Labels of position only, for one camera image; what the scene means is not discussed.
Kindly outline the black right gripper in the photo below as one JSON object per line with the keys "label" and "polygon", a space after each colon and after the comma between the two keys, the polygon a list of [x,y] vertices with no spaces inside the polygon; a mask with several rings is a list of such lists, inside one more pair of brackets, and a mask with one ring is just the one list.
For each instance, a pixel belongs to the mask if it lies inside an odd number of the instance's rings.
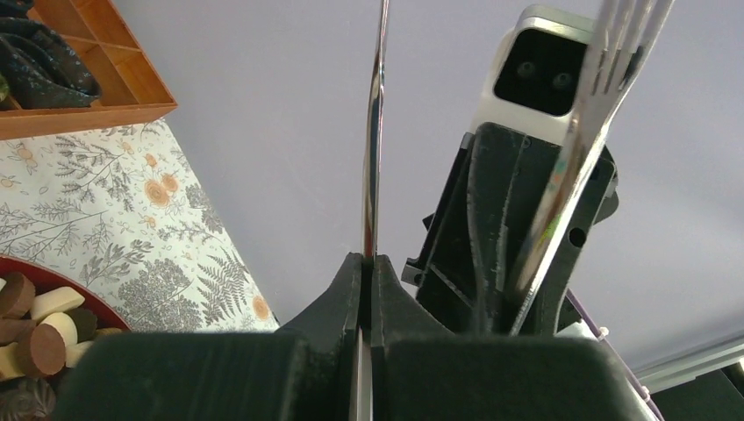
{"label": "black right gripper", "polygon": [[[508,278],[528,234],[560,149],[542,139],[484,123],[465,135],[436,211],[425,221],[419,256],[406,262],[405,282],[417,301],[449,331],[473,332],[485,316],[507,332],[519,309]],[[619,206],[615,161],[604,150],[576,206],[524,334],[559,328],[569,277],[592,226]]]}

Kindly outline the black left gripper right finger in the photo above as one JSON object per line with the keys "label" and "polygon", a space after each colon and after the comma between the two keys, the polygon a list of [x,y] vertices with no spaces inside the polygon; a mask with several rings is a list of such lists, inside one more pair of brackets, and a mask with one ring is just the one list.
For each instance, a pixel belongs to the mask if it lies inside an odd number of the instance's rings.
{"label": "black left gripper right finger", "polygon": [[455,335],[400,285],[371,275],[376,420],[651,420],[618,361],[581,337]]}

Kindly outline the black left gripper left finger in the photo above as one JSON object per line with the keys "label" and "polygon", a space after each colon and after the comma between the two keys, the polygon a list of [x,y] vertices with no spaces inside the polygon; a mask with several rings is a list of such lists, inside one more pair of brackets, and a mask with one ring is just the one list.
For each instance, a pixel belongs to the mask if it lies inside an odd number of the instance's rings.
{"label": "black left gripper left finger", "polygon": [[65,376],[55,420],[360,420],[363,258],[275,332],[119,333]]}

